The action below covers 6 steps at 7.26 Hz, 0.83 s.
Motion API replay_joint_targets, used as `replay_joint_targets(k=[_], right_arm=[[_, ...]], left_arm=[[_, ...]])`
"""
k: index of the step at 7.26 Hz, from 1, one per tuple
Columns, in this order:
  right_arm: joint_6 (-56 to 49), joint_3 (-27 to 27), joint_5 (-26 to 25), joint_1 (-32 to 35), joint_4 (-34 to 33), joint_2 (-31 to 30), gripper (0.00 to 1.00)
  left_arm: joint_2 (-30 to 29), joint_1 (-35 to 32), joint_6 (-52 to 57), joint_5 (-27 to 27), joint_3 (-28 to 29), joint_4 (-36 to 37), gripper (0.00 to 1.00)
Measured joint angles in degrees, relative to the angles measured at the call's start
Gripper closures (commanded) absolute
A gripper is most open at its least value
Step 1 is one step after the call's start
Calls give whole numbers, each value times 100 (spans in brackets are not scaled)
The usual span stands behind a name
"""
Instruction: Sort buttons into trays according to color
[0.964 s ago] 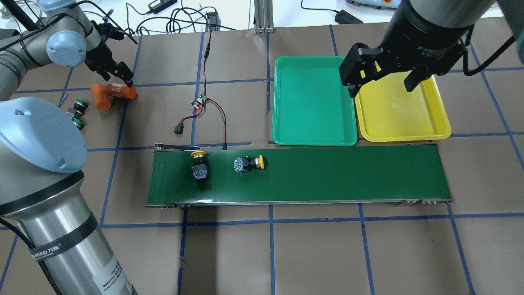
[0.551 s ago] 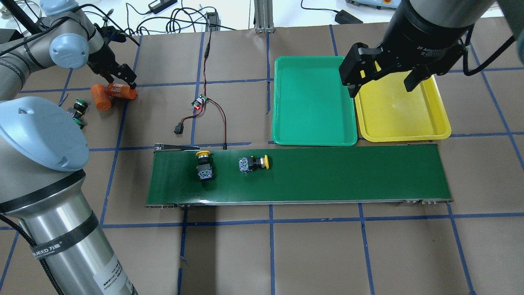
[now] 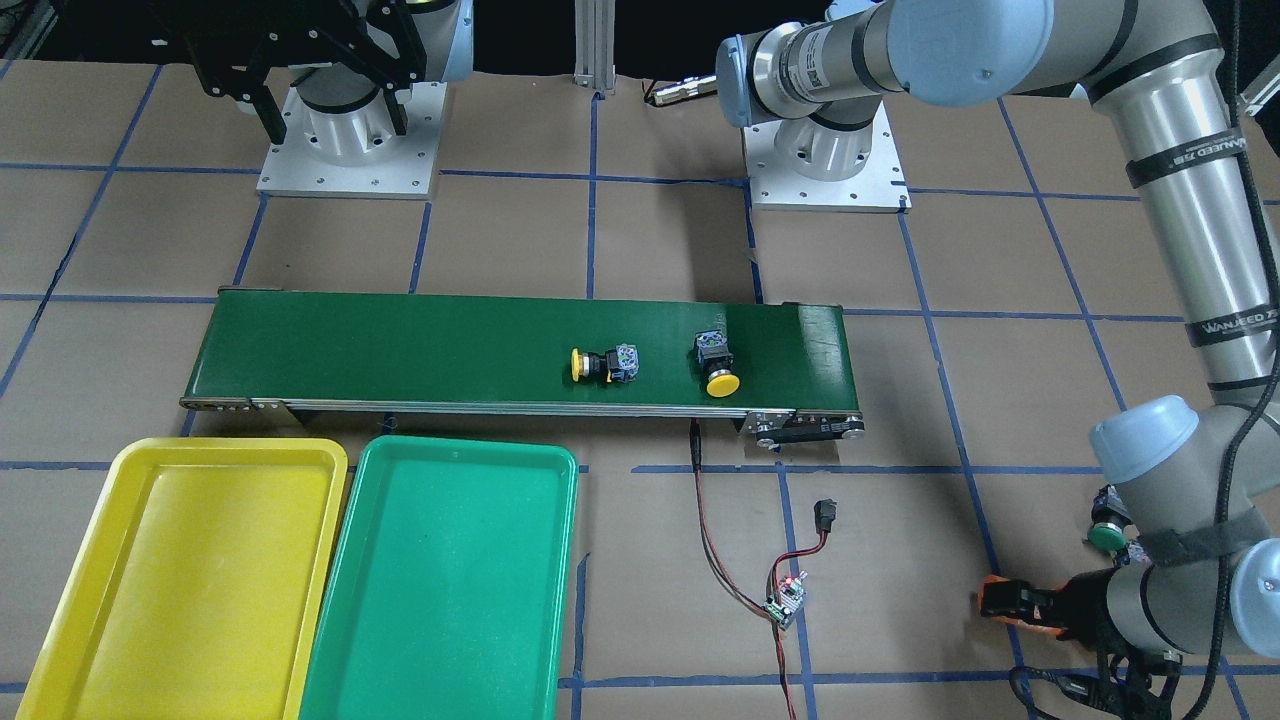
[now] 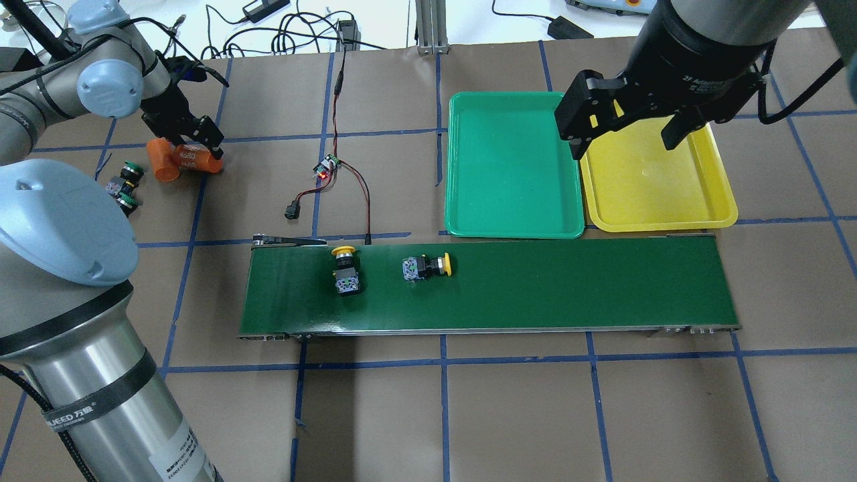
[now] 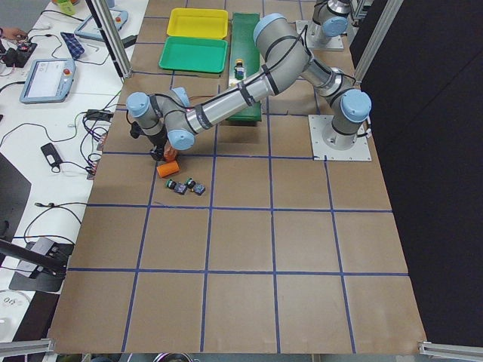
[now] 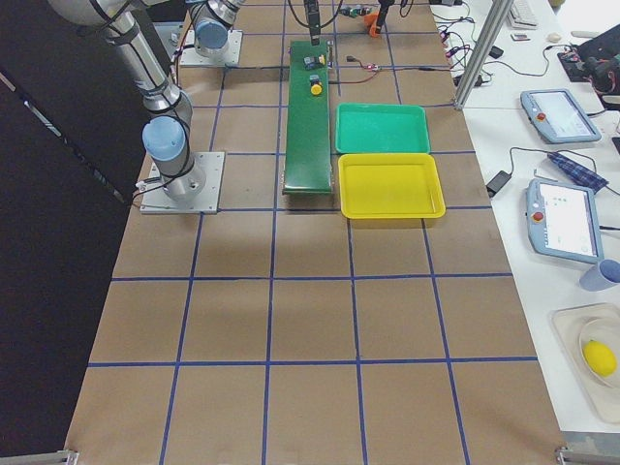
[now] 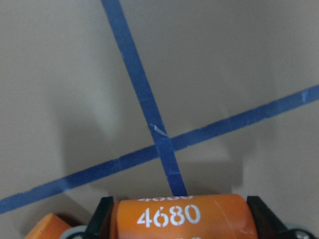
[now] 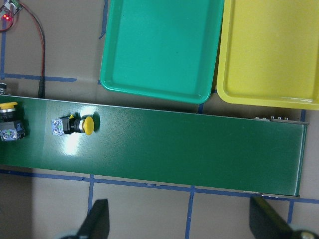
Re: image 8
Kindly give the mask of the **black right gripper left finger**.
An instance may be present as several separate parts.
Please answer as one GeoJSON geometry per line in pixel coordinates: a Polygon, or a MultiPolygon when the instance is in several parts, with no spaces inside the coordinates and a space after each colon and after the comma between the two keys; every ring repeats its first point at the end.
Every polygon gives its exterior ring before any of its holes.
{"type": "Polygon", "coordinates": [[[77,232],[77,236],[79,239],[107,239],[109,233],[110,219],[108,200],[96,200],[77,232]]]}

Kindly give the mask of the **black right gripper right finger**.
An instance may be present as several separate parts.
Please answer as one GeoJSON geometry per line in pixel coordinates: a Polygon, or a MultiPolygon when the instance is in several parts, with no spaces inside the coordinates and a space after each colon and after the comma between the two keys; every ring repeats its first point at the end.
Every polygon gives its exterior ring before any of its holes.
{"type": "Polygon", "coordinates": [[[256,239],[299,239],[301,235],[262,197],[250,198],[249,227],[256,239]]]}

